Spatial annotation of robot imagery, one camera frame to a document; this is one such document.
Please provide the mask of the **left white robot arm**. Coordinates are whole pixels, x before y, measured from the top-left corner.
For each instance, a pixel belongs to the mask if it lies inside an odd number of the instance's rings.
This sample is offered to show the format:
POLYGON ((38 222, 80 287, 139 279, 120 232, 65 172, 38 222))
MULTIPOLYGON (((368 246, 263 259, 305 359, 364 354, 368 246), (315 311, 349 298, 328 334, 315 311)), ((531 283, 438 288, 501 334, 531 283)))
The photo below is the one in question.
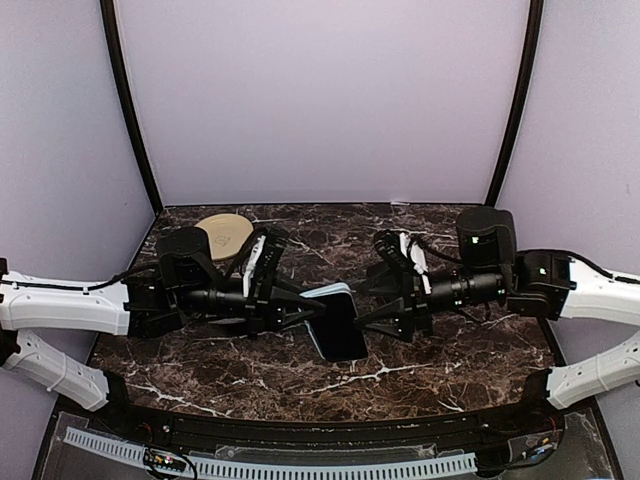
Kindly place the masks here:
POLYGON ((1 264, 1 366, 91 412, 120 436, 141 427, 119 375, 82 364, 36 335, 61 329, 152 339, 182 329, 190 316, 229 320, 242 334, 279 331, 324 313, 281 280, 288 243, 281 230, 252 233, 239 252, 235 279, 213 263, 207 233, 184 227, 156 243, 156 258, 103 283, 44 280, 1 264))

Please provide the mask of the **silver smartphone black screen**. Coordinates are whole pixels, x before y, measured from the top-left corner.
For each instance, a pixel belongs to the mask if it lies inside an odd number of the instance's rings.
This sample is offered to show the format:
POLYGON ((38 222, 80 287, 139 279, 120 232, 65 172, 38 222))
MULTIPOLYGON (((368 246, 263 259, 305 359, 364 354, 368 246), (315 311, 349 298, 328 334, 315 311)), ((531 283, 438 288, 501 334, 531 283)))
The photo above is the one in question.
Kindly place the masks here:
POLYGON ((356 307, 351 294, 333 294, 320 298, 326 309, 309 322, 324 349, 328 362, 365 359, 368 349, 361 330, 355 327, 356 307))

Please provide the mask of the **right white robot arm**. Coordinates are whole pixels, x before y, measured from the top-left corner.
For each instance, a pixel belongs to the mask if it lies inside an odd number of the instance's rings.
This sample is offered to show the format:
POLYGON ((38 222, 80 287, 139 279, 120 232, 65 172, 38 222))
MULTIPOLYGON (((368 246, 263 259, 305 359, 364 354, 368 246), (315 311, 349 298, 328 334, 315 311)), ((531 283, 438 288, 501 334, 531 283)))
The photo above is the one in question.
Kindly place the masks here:
POLYGON ((463 314, 470 306, 492 302, 538 320, 639 325, 638 276, 606 270, 570 251, 518 250, 507 210, 466 209, 455 227, 455 266, 435 272, 425 258, 430 248, 415 237, 391 230, 375 235, 374 249, 382 261, 358 289, 384 303, 356 318, 357 328, 410 342, 417 332, 432 333, 436 314, 463 314))

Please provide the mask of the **light blue phone case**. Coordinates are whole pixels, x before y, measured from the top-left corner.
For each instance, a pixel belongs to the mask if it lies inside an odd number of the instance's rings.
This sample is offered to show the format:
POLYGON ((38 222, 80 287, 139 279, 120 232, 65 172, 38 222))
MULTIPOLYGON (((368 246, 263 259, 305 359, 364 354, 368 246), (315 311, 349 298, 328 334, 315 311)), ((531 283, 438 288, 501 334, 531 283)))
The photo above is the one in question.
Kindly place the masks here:
MULTIPOLYGON (((351 294, 351 288, 345 282, 337 282, 330 285, 307 290, 302 292, 301 296, 305 299, 319 301, 320 298, 333 295, 333 294, 341 294, 341 293, 351 294)), ((318 340, 316 334, 314 333, 311 323, 309 321, 306 321, 305 325, 318 354, 323 360, 327 361, 327 357, 325 355, 324 349, 321 347, 320 341, 318 340)))

